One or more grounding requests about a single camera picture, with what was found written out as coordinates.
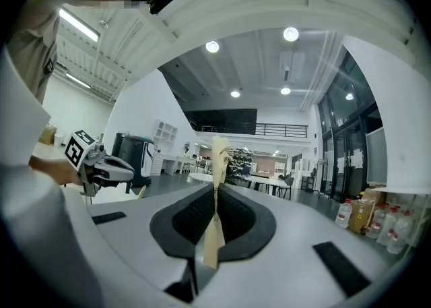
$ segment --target railing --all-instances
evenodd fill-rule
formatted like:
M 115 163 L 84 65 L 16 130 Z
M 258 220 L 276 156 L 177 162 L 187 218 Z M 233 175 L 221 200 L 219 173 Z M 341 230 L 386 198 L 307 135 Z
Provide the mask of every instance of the railing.
M 197 125 L 194 128 L 200 132 L 235 133 L 270 135 L 273 137 L 307 138 L 306 125 L 284 125 L 279 123 L 219 123 L 212 125 Z

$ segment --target water bottle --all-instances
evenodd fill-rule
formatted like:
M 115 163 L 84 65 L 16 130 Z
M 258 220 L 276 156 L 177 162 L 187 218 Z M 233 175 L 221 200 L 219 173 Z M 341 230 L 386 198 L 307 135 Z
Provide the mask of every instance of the water bottle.
M 382 230 L 377 237 L 377 242 L 379 242 L 381 245 L 387 246 L 389 243 L 389 239 L 391 238 L 393 232 L 393 227 L 397 221 L 397 211 L 397 208 L 391 208 L 391 211 L 385 216 Z
M 352 205 L 350 204 L 350 199 L 346 199 L 344 204 L 341 204 L 335 223 L 340 225 L 341 228 L 346 229 L 349 224 L 350 216 L 352 215 Z
M 410 236 L 412 228 L 413 218 L 410 216 L 410 211 L 406 211 L 395 223 L 387 251 L 392 254 L 400 254 L 407 243 L 407 238 Z
M 370 237 L 371 239 L 377 239 L 377 237 L 380 235 L 386 216 L 385 208 L 386 206 L 381 204 L 378 206 L 377 210 L 374 211 L 370 229 L 366 234 L 366 236 Z

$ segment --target person's arm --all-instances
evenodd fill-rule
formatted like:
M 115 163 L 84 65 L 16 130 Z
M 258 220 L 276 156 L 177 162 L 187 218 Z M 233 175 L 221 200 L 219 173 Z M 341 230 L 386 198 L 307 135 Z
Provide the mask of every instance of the person's arm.
M 75 169 L 73 169 L 67 160 L 43 160 L 32 156 L 28 165 L 34 170 L 48 174 L 59 185 L 66 185 L 68 183 L 82 185 Z

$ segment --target ceiling light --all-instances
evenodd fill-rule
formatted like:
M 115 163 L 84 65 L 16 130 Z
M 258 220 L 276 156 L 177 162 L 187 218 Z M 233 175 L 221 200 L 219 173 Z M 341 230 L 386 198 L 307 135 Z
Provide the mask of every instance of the ceiling light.
M 85 35 L 90 37 L 94 42 L 98 41 L 99 35 L 95 31 L 93 31 L 92 29 L 90 29 L 89 27 L 81 23 L 79 20 L 77 20 L 75 17 L 73 17 L 70 13 L 68 13 L 64 9 L 60 9 L 60 17 L 62 17 L 65 21 L 75 26 L 75 28 L 77 28 L 78 30 L 81 30 Z
M 205 46 L 207 47 L 207 51 L 209 51 L 210 53 L 218 52 L 219 45 L 216 41 L 210 41 Z
M 70 74 L 66 73 L 66 77 L 74 80 L 75 82 L 85 86 L 87 89 L 91 89 L 92 87 L 90 85 L 87 85 L 86 83 L 81 82 L 79 79 L 76 79 L 75 77 L 72 77 Z
M 288 95 L 290 94 L 291 90 L 289 88 L 282 88 L 281 89 L 281 94 L 283 95 Z
M 287 28 L 286 30 L 284 30 L 283 36 L 287 41 L 294 42 L 294 41 L 298 40 L 299 31 L 297 31 L 297 29 L 292 28 L 292 27 Z

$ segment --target cardboard box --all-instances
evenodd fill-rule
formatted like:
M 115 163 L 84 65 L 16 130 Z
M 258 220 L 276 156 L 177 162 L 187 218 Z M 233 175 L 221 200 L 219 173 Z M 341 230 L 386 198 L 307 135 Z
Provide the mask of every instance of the cardboard box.
M 362 200 L 353 200 L 350 204 L 352 205 L 352 215 L 349 219 L 349 228 L 355 233 L 361 234 L 362 229 L 366 228 L 368 219 L 373 213 L 374 203 Z
M 386 202 L 386 192 L 373 191 L 370 188 L 367 188 L 364 191 L 364 195 L 362 196 L 362 201 L 364 202 L 376 202 L 376 206 L 380 204 L 384 204 Z
M 46 125 L 44 128 L 42 135 L 39 138 L 39 142 L 46 145 L 51 145 L 54 143 L 54 135 L 57 128 L 52 125 Z

